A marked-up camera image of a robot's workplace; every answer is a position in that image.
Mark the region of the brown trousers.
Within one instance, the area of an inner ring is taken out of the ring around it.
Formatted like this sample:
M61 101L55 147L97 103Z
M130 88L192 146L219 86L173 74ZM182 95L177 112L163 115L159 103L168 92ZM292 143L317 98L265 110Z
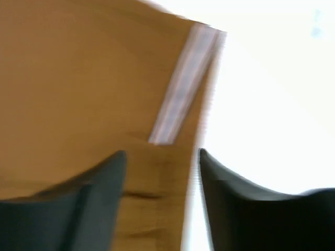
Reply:
M226 33L142 1L1 1L1 198L127 156L113 250L180 250Z

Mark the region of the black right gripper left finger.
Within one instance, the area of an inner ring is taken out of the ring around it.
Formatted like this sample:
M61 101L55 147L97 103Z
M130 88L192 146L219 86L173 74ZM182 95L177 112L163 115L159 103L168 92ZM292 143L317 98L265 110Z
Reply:
M125 151L34 195L1 200L1 250L109 250Z

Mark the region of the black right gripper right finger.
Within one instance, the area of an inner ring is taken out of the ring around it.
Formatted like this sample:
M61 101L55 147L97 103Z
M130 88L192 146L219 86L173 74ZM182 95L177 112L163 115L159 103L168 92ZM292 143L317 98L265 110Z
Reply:
M259 186L199 150L214 250L334 250L334 189L289 195Z

